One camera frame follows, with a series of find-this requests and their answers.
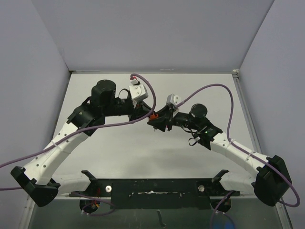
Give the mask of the orange black padlock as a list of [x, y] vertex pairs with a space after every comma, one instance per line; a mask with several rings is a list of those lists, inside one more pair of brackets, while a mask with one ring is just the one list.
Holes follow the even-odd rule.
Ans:
[[153, 114], [151, 114], [150, 116], [149, 116], [149, 120], [151, 121], [151, 120], [155, 120], [155, 119], [157, 119], [159, 117], [159, 115], [157, 114], [157, 113], [153, 113]]

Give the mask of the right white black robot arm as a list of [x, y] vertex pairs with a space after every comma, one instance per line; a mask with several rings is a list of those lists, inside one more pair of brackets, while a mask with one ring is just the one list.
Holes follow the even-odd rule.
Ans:
[[149, 118], [148, 125], [163, 132], [171, 131], [174, 126], [186, 128], [195, 144], [225, 156], [247, 172], [244, 177], [227, 170], [219, 172], [212, 183], [215, 194], [223, 195], [231, 190], [255, 194], [264, 204], [275, 206], [291, 184], [284, 160], [235, 143], [227, 133], [214, 126], [206, 115], [207, 108], [203, 104], [193, 105], [189, 113], [175, 113], [174, 107], [167, 105]]

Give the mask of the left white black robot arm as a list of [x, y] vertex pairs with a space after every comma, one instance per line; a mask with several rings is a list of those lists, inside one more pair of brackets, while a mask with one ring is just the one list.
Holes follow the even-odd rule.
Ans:
[[143, 102], [148, 97], [146, 87], [135, 77], [125, 99], [116, 97], [116, 84], [100, 80], [91, 95], [68, 117], [59, 133], [44, 152], [23, 167], [14, 167], [11, 175], [38, 207], [51, 203], [58, 195], [79, 191], [92, 196], [98, 179], [90, 172], [55, 177], [54, 173], [73, 150], [87, 140], [96, 129], [106, 127], [105, 118], [126, 115], [130, 123], [148, 117], [152, 111]]

